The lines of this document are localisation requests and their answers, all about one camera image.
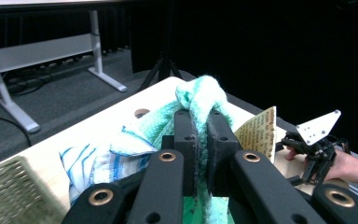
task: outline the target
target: woven basket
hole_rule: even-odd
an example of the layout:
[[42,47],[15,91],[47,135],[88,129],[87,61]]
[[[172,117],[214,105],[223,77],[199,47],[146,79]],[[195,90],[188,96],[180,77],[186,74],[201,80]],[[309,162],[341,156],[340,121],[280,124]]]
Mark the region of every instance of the woven basket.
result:
[[30,169],[15,157],[0,164],[0,224],[61,223],[65,210]]

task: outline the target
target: desk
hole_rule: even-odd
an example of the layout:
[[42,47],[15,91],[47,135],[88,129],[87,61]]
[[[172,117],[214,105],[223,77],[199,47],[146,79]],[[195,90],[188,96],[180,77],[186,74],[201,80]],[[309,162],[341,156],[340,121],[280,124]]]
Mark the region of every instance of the desk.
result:
[[133,6],[157,2],[156,0],[0,0],[0,18],[41,13],[65,13],[68,11],[89,11],[90,34],[43,41],[28,45],[0,49],[0,105],[28,132],[36,133],[40,126],[22,110],[10,97],[1,73],[9,70],[44,63],[92,51],[94,67],[89,71],[118,91],[127,87],[103,72],[101,41],[98,29],[97,10],[102,7]]
[[[115,131],[120,131],[122,124],[137,120],[134,113],[138,109],[155,110],[175,100],[176,86],[183,82],[182,79],[177,77],[168,77],[154,86],[140,91],[132,97],[51,136],[45,141],[29,147],[16,156],[24,157],[40,179],[48,186],[51,193],[61,202],[65,209],[69,209],[69,180],[62,168],[59,150],[73,146],[85,146],[90,142],[105,142]],[[229,112],[234,118],[234,130],[254,116],[233,104],[229,104]],[[277,139],[283,138],[284,135],[285,130],[278,128]],[[285,153],[287,153],[286,149],[276,154],[276,167],[286,177],[299,175],[303,170],[301,159],[286,162],[283,157]]]

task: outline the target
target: towel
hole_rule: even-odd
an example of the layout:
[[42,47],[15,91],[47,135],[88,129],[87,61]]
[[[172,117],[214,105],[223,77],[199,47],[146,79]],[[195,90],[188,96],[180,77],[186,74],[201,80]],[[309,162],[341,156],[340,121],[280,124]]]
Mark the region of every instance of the towel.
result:
[[65,172],[70,179],[69,194],[73,204],[88,187],[111,183],[147,167],[150,155],[161,148],[163,135],[173,135],[173,115],[187,109],[198,135],[199,177],[197,197],[184,199],[184,223],[228,223],[227,198],[208,194],[205,173],[207,164],[206,123],[210,111],[222,113],[232,127],[227,111],[227,96],[211,76],[201,76],[180,84],[176,100],[151,111],[131,124],[123,124],[121,132],[112,134],[107,143],[89,143],[60,151]]

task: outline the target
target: teal towel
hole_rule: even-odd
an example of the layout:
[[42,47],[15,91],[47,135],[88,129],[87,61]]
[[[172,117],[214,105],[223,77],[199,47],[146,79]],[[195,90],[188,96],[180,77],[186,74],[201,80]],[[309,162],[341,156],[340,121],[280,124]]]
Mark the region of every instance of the teal towel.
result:
[[60,154],[70,179],[71,203],[93,184],[113,182],[144,169],[150,154],[160,149],[162,136],[174,134],[174,113],[185,108],[190,111],[198,135],[200,171],[198,196],[185,198],[184,223],[227,223],[227,198],[211,197],[205,181],[207,119],[210,111],[215,109],[232,126],[233,120],[227,111],[227,96],[213,77],[201,76],[178,85],[176,98],[176,101],[147,113],[133,124],[123,124],[122,132],[112,136],[108,146],[89,144],[63,150]]

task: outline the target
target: black stand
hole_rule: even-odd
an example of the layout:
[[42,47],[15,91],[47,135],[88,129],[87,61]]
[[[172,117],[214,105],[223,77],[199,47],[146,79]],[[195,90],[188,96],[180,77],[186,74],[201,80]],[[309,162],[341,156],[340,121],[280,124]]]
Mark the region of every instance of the black stand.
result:
[[171,75],[171,71],[173,72],[173,75],[179,78],[182,78],[182,76],[179,73],[179,70],[176,68],[174,63],[170,59],[170,47],[171,47],[171,36],[172,36],[172,24],[173,24],[173,12],[175,9],[175,1],[170,0],[168,2],[168,9],[167,9],[167,24],[166,24],[166,32],[165,32],[165,38],[163,43],[163,50],[160,53],[160,56],[150,71],[150,73],[147,75],[144,83],[142,83],[141,87],[138,91],[142,91],[146,89],[151,80],[155,77],[156,73],[158,72],[158,81],[161,81]]

